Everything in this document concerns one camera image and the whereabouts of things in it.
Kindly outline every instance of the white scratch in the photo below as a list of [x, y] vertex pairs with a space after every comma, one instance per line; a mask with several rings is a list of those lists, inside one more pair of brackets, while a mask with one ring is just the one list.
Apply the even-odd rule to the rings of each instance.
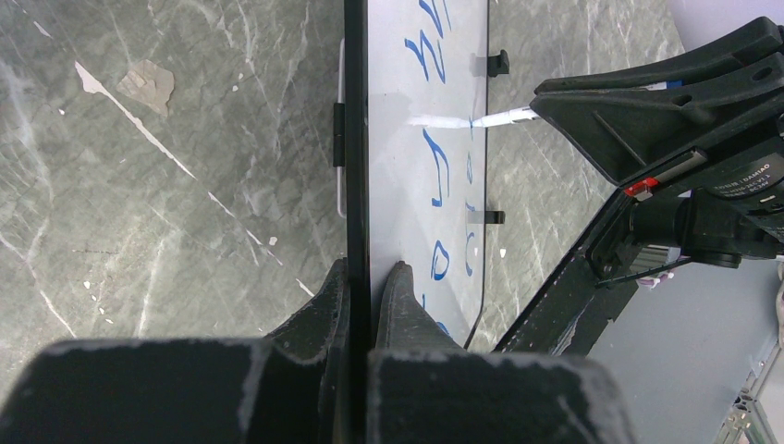
[[242, 16], [242, 29], [245, 31], [245, 63], [250, 64], [250, 62], [253, 60], [251, 54], [253, 53], [253, 49], [256, 46], [256, 39], [259, 37], [259, 35], [256, 30], [254, 30], [253, 38], [251, 38], [251, 26], [248, 23], [248, 17], [245, 15], [245, 11], [239, 4], [239, 1], [237, 2], [237, 7], [239, 8], [239, 14]]
[[38, 28], [38, 32], [40, 32], [41, 34], [45, 35], [46, 37], [49, 37], [50, 39], [52, 39], [52, 36], [49, 34], [49, 32], [46, 32], [46, 30], [43, 28], [43, 26], [39, 25], [37, 21], [33, 20], [32, 24], [35, 25], [36, 28]]
[[251, 233], [249, 229], [246, 229], [245, 232], [248, 233], [248, 236], [251, 236], [251, 239], [253, 239], [253, 241], [256, 242], [256, 245], [264, 246], [264, 244], [259, 240], [259, 238], [253, 236], [253, 233]]
[[539, 145], [539, 142], [537, 142], [536, 139], [533, 138], [531, 133], [524, 126], [522, 127], [522, 130], [525, 131], [525, 134], [528, 136], [529, 139], [531, 139], [531, 142], [533, 142], [533, 146], [536, 147], [536, 151], [538, 151], [539, 154], [541, 154], [542, 157], [545, 159], [545, 162], [547, 163], [547, 166], [550, 167], [550, 169], [553, 171], [553, 174], [556, 175], [556, 178], [560, 180], [561, 179], [561, 175], [558, 174], [558, 172], [556, 171], [556, 168], [550, 162], [550, 159], [548, 159], [547, 156], [545, 155], [545, 152], [542, 151], [542, 147]]
[[528, 228], [531, 229], [531, 241], [533, 242], [533, 254], [536, 256], [536, 265], [539, 268], [539, 276], [545, 280], [545, 268], [542, 266], [542, 254], [539, 253], [539, 242], [536, 241], [536, 233], [533, 232], [533, 222], [531, 221], [531, 213], [528, 207], [525, 208], [525, 218], [528, 222]]
[[61, 316], [60, 313], [58, 313], [57, 310], [55, 310], [55, 306], [52, 305], [52, 301], [48, 297], [46, 297], [46, 293], [44, 293], [43, 290], [38, 290], [38, 292], [43, 297], [43, 300], [46, 302], [46, 306], [49, 308], [49, 311], [52, 312], [52, 315], [55, 315], [57, 320], [60, 321], [60, 324], [65, 326], [68, 329], [68, 333], [70, 333], [71, 336], [75, 339], [76, 333], [74, 333], [73, 329], [68, 324], [68, 322], [66, 322], [66, 320], [63, 319], [63, 316]]
[[76, 70], [79, 73], [79, 77], [81, 77], [82, 86], [86, 93], [91, 93], [91, 94], [100, 93], [108, 97], [109, 100], [111, 100], [120, 109], [120, 111], [123, 112], [125, 117], [127, 117], [128, 120], [130, 120], [130, 122], [133, 123], [136, 129], [139, 130], [139, 132], [141, 132], [141, 134], [147, 139], [147, 141], [149, 141], [152, 145], [158, 148], [158, 150], [161, 153], [163, 153], [166, 157], [174, 161], [174, 163], [177, 164], [179, 169], [185, 171], [186, 174], [196, 179], [196, 177], [193, 176], [193, 174], [184, 165], [182, 165], [182, 163], [180, 163], [180, 161], [173, 154], [171, 154], [171, 152], [168, 149], [166, 149], [166, 147], [160, 141], [158, 141], [158, 139], [155, 138], [155, 136], [153, 136], [153, 134], [150, 131], [144, 128], [144, 124], [141, 123], [140, 119], [133, 116], [130, 113], [130, 111], [126, 109], [125, 106], [123, 106], [120, 102], [117, 101], [114, 95], [112, 95], [109, 91], [106, 90], [106, 88], [104, 88], [103, 84], [101, 84], [100, 81], [98, 81], [95, 77], [93, 77], [92, 74], [87, 69], [85, 69], [82, 65], [80, 65], [79, 62], [74, 62], [74, 66], [76, 67]]
[[153, 264], [150, 266], [150, 281], [147, 283], [147, 292], [144, 294], [144, 299], [141, 302], [141, 314], [139, 315], [139, 322], [136, 325], [136, 332], [134, 336], [141, 338], [144, 334], [144, 329], [147, 327], [147, 308], [150, 305], [150, 296], [153, 294], [153, 285], [155, 285], [155, 277], [158, 276], [158, 266], [161, 262], [161, 255], [164, 252], [166, 239], [161, 239], [158, 242], [158, 248], [155, 249], [155, 257]]
[[223, 211], [225, 211], [227, 215], [229, 215], [229, 216], [232, 216], [232, 217], [234, 217], [235, 219], [237, 218], [236, 216], [234, 216], [234, 214], [233, 214], [232, 212], [228, 211], [228, 208], [226, 208], [226, 206], [225, 206], [225, 205], [223, 205], [223, 204], [222, 204], [222, 203], [221, 203], [221, 202], [218, 200], [218, 198], [216, 198], [216, 197], [215, 197], [215, 196], [214, 196], [214, 195], [213, 195], [211, 192], [207, 192], [207, 195], [209, 195], [209, 196], [210, 196], [210, 200], [211, 200], [211, 201], [213, 201], [213, 202], [215, 202], [215, 203], [217, 203], [217, 204], [221, 205], [221, 208], [223, 208]]
[[313, 292], [310, 291], [310, 289], [308, 289], [307, 287], [305, 287], [305, 284], [303, 284], [301, 280], [297, 279], [297, 283], [300, 284], [300, 288], [305, 290], [305, 292], [308, 293], [311, 297], [314, 296]]
[[253, 262], [256, 264], [256, 266], [259, 266], [259, 259], [256, 258], [256, 251], [253, 250], [253, 245], [249, 240], [246, 241], [248, 242], [248, 247], [251, 249], [251, 254], [253, 255]]
[[267, 254], [269, 254], [270, 256], [272, 256], [272, 258], [273, 258], [273, 259], [275, 259], [275, 260], [277, 261], [277, 264], [278, 264], [278, 265], [280, 265], [280, 266], [283, 266], [283, 263], [282, 263], [282, 262], [280, 262], [280, 259], [278, 259], [278, 258], [277, 258], [277, 256], [275, 256], [274, 254], [272, 254], [272, 252], [270, 252], [269, 250], [267, 250]]

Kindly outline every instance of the black bracket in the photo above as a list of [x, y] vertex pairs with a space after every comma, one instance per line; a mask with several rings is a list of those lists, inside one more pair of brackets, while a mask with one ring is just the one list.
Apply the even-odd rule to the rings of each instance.
[[346, 105], [332, 106], [332, 167], [346, 166]]
[[467, 217], [469, 224], [503, 225], [507, 220], [503, 211], [470, 211]]
[[487, 77], [497, 77], [498, 74], [509, 74], [509, 54], [501, 50], [501, 54], [487, 57]]

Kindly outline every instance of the white vein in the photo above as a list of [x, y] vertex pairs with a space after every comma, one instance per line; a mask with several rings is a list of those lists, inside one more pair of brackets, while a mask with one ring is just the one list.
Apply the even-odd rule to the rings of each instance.
[[259, 33], [254, 29], [253, 37], [251, 38], [251, 25], [248, 22], [248, 16], [245, 15], [245, 11], [242, 9], [242, 5], [239, 4], [239, 1], [236, 3], [239, 8], [239, 14], [242, 16], [242, 29], [245, 31], [245, 63], [251, 63], [253, 61], [253, 50], [256, 47], [256, 39], [259, 38]]
[[311, 297], [314, 296], [313, 292], [307, 287], [305, 287], [305, 284], [303, 284], [301, 280], [297, 279], [297, 283], [300, 284], [300, 288], [303, 289], [306, 293], [308, 293]]
[[100, 81], [98, 81], [95, 77], [93, 77], [92, 74], [87, 69], [85, 69], [79, 62], [74, 62], [74, 66], [76, 67], [76, 70], [79, 73], [79, 77], [81, 77], [82, 85], [86, 93], [91, 93], [91, 94], [100, 93], [108, 97], [109, 100], [111, 100], [120, 109], [120, 111], [123, 112], [125, 117], [127, 117], [128, 120], [130, 120], [130, 122], [137, 128], [137, 130], [141, 132], [141, 134], [147, 139], [147, 141], [149, 141], [152, 145], [154, 145], [166, 157], [174, 161], [174, 163], [177, 164], [179, 169], [185, 171], [186, 174], [196, 179], [196, 177], [193, 176], [193, 174], [184, 165], [182, 165], [182, 163], [173, 154], [171, 154], [171, 152], [168, 149], [166, 149], [166, 147], [160, 141], [158, 141], [158, 139], [155, 138], [155, 136], [153, 136], [153, 134], [150, 131], [144, 128], [144, 124], [141, 123], [140, 119], [133, 116], [130, 113], [130, 111], [126, 109], [125, 106], [123, 106], [120, 102], [117, 101], [114, 95], [112, 95], [109, 91], [106, 90], [106, 88], [103, 86], [103, 84], [101, 84]]
[[542, 267], [542, 255], [539, 252], [539, 242], [536, 241], [536, 233], [533, 231], [533, 222], [531, 220], [531, 213], [528, 207], [525, 208], [525, 219], [528, 222], [528, 228], [531, 229], [531, 241], [533, 242], [533, 254], [536, 256], [536, 266], [539, 268], [539, 276], [545, 280], [545, 268]]
[[221, 202], [218, 200], [218, 198], [214, 196], [214, 194], [212, 194], [211, 192], [209, 192], [209, 191], [208, 191], [208, 192], [207, 192], [207, 195], [208, 195], [208, 196], [210, 196], [210, 200], [211, 200], [211, 201], [215, 202], [216, 204], [219, 204], [219, 205], [221, 206], [221, 208], [223, 208], [223, 211], [225, 211], [225, 212], [226, 212], [226, 214], [227, 214], [227, 215], [229, 215], [229, 216], [232, 216], [232, 217], [234, 217], [235, 219], [237, 218], [236, 216], [234, 216], [234, 213], [232, 213], [232, 212], [228, 211], [228, 208], [226, 208], [226, 206], [225, 206], [225, 205], [223, 205], [223, 204], [222, 204], [222, 203], [221, 203]]
[[130, 59], [130, 51], [128, 50], [128, 45], [125, 43], [125, 39], [122, 37], [122, 33], [120, 33], [120, 28], [117, 26], [117, 21], [115, 20], [115, 15], [112, 13], [112, 9], [110, 7], [106, 8], [106, 12], [109, 13], [109, 17], [112, 19], [112, 24], [115, 26], [115, 31], [117, 33], [117, 38], [120, 41], [120, 44], [123, 47], [123, 51], [125, 51], [125, 58], [128, 60], [128, 66], [131, 66], [133, 62]]
[[253, 249], [253, 244], [247, 238], [245, 239], [245, 241], [248, 242], [248, 248], [251, 249], [251, 254], [253, 255], [253, 262], [256, 264], [256, 266], [259, 266], [259, 259], [256, 258], [256, 250]]
[[155, 278], [158, 276], [158, 266], [161, 262], [161, 255], [164, 252], [165, 242], [165, 238], [161, 239], [158, 242], [158, 247], [155, 249], [155, 258], [150, 267], [150, 281], [147, 283], [147, 292], [144, 294], [144, 299], [141, 303], [141, 314], [134, 333], [134, 336], [138, 338], [141, 338], [141, 335], [144, 334], [144, 329], [147, 327], [147, 308], [150, 306], [150, 296], [153, 294], [153, 286], [155, 285]]
[[250, 236], [251, 239], [253, 239], [254, 242], [256, 242], [256, 245], [258, 245], [260, 247], [264, 247], [264, 244], [259, 240], [259, 238], [253, 236], [253, 233], [251, 233], [251, 231], [249, 229], [246, 229], [245, 232], [248, 233], [248, 236]]
[[36, 28], [38, 28], [38, 32], [40, 32], [41, 34], [45, 35], [46, 37], [49, 37], [50, 39], [52, 39], [52, 35], [50, 35], [49, 32], [46, 32], [46, 30], [43, 28], [43, 26], [39, 25], [37, 21], [33, 20], [32, 24], [35, 25]]

